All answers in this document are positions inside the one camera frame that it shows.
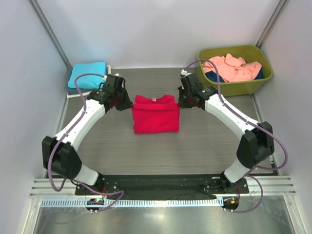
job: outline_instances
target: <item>pile of clothes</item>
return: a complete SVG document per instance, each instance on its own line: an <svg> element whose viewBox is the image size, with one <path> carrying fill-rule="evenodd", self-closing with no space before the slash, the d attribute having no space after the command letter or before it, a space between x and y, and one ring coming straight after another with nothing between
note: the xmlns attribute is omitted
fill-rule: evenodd
<svg viewBox="0 0 312 234"><path fill-rule="evenodd" d="M68 92L68 98L79 97L78 91L75 86L75 79L85 73L96 73L102 76L107 74L111 74L111 67L106 65L105 62L92 62L92 63L81 63L75 64L73 70L67 71L68 76L68 83L65 87L66 91ZM88 95L92 90L98 89L100 84L101 88L103 83L105 83L105 78L99 76L84 76L77 80L77 85L82 91L84 96Z"/></svg>
<svg viewBox="0 0 312 234"><path fill-rule="evenodd" d="M262 65L259 62L246 63L243 58L234 58L231 54L227 54L226 57L216 56L209 60L216 65L221 83L263 78ZM214 67L209 62L204 62L202 66L206 77L217 82Z"/></svg>

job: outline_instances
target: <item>folded red shirt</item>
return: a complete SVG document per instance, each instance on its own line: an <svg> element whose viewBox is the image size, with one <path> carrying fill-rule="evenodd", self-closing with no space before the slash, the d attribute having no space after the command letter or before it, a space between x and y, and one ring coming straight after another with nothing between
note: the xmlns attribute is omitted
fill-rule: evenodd
<svg viewBox="0 0 312 234"><path fill-rule="evenodd" d="M135 133L178 132L180 108L172 95L149 99L140 95L132 107Z"/></svg>

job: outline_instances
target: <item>folded blue cloth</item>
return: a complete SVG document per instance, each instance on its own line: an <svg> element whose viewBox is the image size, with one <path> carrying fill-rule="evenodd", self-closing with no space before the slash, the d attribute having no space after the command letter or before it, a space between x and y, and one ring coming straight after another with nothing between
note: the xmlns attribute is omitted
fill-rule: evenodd
<svg viewBox="0 0 312 234"><path fill-rule="evenodd" d="M75 79L85 73L97 73L104 76L106 74L106 63L92 62L74 65L72 74L68 81L68 88L76 89ZM102 82L104 82L102 77L84 76L77 80L77 85L81 89L97 89L99 84Z"/></svg>
<svg viewBox="0 0 312 234"><path fill-rule="evenodd" d="M217 82L216 73L215 72L207 72L206 73L206 77L209 80L213 81L213 82ZM219 76L219 78L220 78L220 83L225 83L225 80L221 76ZM255 79L263 79L263 70L262 70L262 68L260 69L260 71L259 71L259 73L258 73L258 75L257 75L257 77Z"/></svg>

